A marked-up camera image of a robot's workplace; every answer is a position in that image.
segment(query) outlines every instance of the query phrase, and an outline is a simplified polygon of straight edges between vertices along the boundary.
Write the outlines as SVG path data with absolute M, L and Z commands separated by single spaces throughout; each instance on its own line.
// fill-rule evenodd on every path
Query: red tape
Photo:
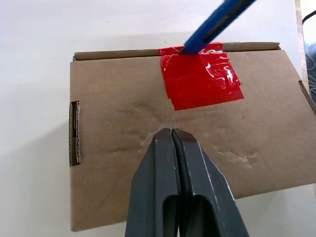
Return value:
M 222 43 L 211 43 L 196 55 L 177 54 L 182 48 L 159 50 L 167 96 L 176 111 L 244 98 Z

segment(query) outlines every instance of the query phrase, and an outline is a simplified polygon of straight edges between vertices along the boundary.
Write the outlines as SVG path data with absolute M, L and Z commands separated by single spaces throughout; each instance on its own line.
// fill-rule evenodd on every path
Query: crease in cardboard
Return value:
M 162 123 L 158 129 L 156 129 L 155 131 L 153 132 L 149 132 L 147 137 L 141 142 L 141 146 L 143 148 L 146 148 L 150 145 L 154 135 L 159 132 L 160 130 L 164 129 L 164 128 L 170 128 L 170 129 L 173 129 L 173 128 L 180 128 L 179 125 L 177 124 L 177 121 L 175 118 L 172 118 L 170 121 L 167 121 L 167 122 L 164 122 Z
M 69 166 L 80 164 L 79 138 L 79 101 L 73 101 L 69 106 Z
M 259 159 L 259 153 L 239 154 L 232 151 L 216 151 L 217 153 L 229 158 L 232 163 L 244 163 L 248 168 L 251 168 Z

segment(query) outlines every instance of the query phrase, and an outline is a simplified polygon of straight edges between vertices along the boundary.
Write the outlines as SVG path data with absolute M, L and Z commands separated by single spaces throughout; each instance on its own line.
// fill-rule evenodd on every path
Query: box flap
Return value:
M 223 50 L 226 52 L 238 51 L 261 51 L 261 50 L 279 50 L 279 43 L 276 42 L 247 42 L 247 43 L 223 43 Z M 112 58 L 134 58 L 159 56 L 158 49 L 143 50 L 122 50 L 105 52 L 78 52 L 75 53 L 73 61 L 112 59 Z
M 165 127 L 197 138 L 235 198 L 316 182 L 316 116 L 286 53 L 228 55 L 245 99 L 177 112 L 158 56 L 71 63 L 71 101 L 80 104 L 72 230 L 126 220 L 133 174 Z

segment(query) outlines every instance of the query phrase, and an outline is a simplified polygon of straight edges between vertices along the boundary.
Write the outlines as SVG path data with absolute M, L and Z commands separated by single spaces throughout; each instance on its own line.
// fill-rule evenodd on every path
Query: cardboard box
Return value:
M 223 50 L 245 99 L 176 112 L 158 50 L 75 54 L 73 231 L 126 220 L 133 174 L 153 134 L 165 127 L 197 138 L 235 198 L 316 182 L 315 108 L 285 51 L 278 43 L 225 43 Z

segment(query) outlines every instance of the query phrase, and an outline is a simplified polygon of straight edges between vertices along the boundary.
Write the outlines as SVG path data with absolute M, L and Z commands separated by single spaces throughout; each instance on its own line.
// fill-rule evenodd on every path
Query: cardboard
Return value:
M 152 136 L 165 127 L 197 138 L 235 198 L 316 182 L 316 116 L 285 51 L 278 43 L 225 43 L 223 49 L 245 99 L 177 112 L 157 50 L 75 54 L 73 231 L 126 220 L 133 174 Z

